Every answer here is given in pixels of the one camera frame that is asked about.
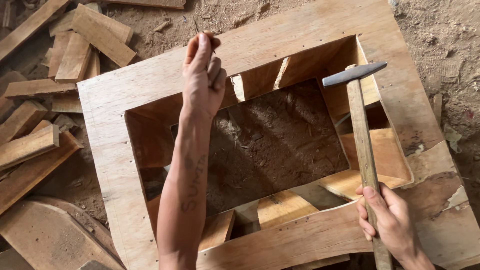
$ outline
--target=metal hammer head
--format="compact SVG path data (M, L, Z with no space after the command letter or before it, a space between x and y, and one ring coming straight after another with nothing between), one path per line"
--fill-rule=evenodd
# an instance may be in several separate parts
M387 62L377 62L367 65L356 66L351 69L333 74L322 79L325 88L346 84L352 80L360 80L387 66Z

